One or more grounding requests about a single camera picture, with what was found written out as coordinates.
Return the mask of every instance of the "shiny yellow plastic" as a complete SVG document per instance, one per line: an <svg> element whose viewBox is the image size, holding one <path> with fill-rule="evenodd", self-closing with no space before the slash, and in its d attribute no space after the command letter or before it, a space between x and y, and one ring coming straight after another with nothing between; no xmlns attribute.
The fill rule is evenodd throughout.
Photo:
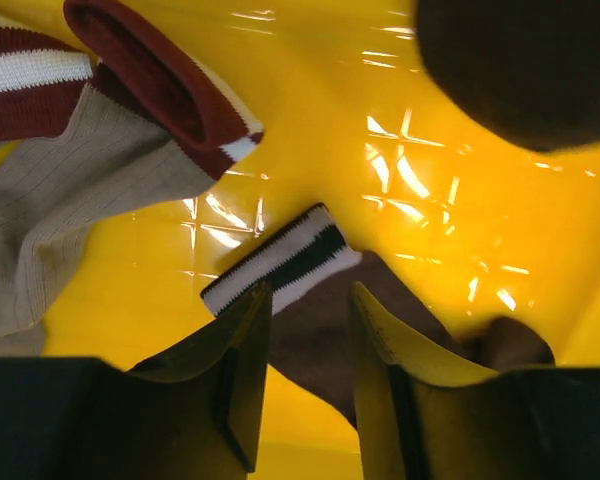
<svg viewBox="0 0 600 480"><path fill-rule="evenodd" d="M600 364L600 146L534 155L469 120L423 72L409 1L126 1L267 134L198 199L94 228L46 317L48 355L124 368L166 348L211 320L214 276L322 201L454 335L506 313L560 363ZM0 11L79 45L61 0ZM262 441L258 479L361 478L353 430L274 371Z"/></svg>

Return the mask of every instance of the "striped sock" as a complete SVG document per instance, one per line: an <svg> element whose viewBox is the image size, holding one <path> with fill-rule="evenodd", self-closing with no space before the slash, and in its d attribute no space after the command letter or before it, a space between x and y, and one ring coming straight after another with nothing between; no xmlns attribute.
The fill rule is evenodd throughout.
<svg viewBox="0 0 600 480"><path fill-rule="evenodd" d="M0 144L25 139L0 166L0 355L40 353L95 222L201 194L262 138L226 83L128 7L64 12L96 66L0 16Z"/></svg>
<svg viewBox="0 0 600 480"><path fill-rule="evenodd" d="M431 340L462 351L380 257L347 245L324 205L310 208L276 232L201 295L218 315L261 281L273 290L271 365L331 404L354 426L347 336L353 282L362 282L392 314Z"/></svg>

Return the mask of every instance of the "knitted cuff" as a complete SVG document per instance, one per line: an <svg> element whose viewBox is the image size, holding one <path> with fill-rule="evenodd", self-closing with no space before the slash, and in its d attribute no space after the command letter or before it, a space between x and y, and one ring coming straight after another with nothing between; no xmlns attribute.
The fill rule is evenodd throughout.
<svg viewBox="0 0 600 480"><path fill-rule="evenodd" d="M349 248L323 204L311 207L202 291L214 315L258 282L273 291L273 315L326 278L349 269L362 254Z"/></svg>
<svg viewBox="0 0 600 480"><path fill-rule="evenodd" d="M66 0L87 55L0 16L0 141L60 135L85 85L167 129L212 178L251 153L262 124L217 75L116 0Z"/></svg>

